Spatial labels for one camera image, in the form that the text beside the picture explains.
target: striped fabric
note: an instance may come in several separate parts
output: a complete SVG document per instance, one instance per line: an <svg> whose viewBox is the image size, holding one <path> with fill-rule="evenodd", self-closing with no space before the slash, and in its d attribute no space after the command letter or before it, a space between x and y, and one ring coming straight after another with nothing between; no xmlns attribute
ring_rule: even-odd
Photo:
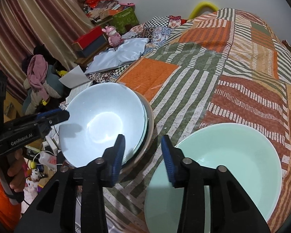
<svg viewBox="0 0 291 233"><path fill-rule="evenodd" d="M105 189L109 221L120 232L148 232L146 188L162 161L161 137L177 144L192 132L242 123L274 145L283 187L268 224L275 232L291 211L291 54L267 24L248 12L222 9L176 28L160 48L118 80L150 102L155 129L143 159Z"/></svg>

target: green box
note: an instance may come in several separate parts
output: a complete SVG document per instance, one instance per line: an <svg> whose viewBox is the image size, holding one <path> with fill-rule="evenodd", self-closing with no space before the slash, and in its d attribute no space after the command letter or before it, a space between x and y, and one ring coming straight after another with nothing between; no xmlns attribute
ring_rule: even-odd
<svg viewBox="0 0 291 233"><path fill-rule="evenodd" d="M112 17L112 20L109 22L110 25L114 26L118 33L125 34L128 28L132 28L139 24L139 21L135 15L133 7L129 7Z"/></svg>

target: screw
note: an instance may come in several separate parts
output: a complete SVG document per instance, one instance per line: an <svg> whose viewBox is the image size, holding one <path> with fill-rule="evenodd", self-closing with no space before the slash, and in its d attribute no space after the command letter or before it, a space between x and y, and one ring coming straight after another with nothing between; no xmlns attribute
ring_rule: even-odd
<svg viewBox="0 0 291 233"><path fill-rule="evenodd" d="M219 166L219 167L218 167L218 170L219 170L220 172L226 172L226 171L227 171L227 168L226 168L225 166Z"/></svg>
<svg viewBox="0 0 291 233"><path fill-rule="evenodd" d="M69 166L61 166L61 172L66 172L69 170Z"/></svg>
<svg viewBox="0 0 291 233"><path fill-rule="evenodd" d="M97 159L95 159L95 163L96 163L97 165L102 164L104 161L105 161L105 160L104 160L103 158L97 158Z"/></svg>
<svg viewBox="0 0 291 233"><path fill-rule="evenodd" d="M189 164L191 164L193 161L192 161L190 158L184 158L184 159L182 160L182 162L185 163L186 165L189 165Z"/></svg>

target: pink cloth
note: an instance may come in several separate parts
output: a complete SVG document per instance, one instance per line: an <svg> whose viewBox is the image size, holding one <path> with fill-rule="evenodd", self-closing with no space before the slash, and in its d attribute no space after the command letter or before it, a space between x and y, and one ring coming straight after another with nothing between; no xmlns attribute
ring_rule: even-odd
<svg viewBox="0 0 291 233"><path fill-rule="evenodd" d="M38 92L45 101L49 98L49 95L42 84L47 77L47 67L48 63L44 57L38 54L32 57L27 69L27 78L32 90Z"/></svg>

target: curtain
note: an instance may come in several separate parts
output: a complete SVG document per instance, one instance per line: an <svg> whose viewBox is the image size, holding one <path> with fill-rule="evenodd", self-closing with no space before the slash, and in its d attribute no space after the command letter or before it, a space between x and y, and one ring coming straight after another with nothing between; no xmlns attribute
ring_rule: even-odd
<svg viewBox="0 0 291 233"><path fill-rule="evenodd" d="M0 0L0 69L20 102L27 96L21 62L35 46L45 44L68 70L76 66L71 44L93 27L81 6L82 0Z"/></svg>

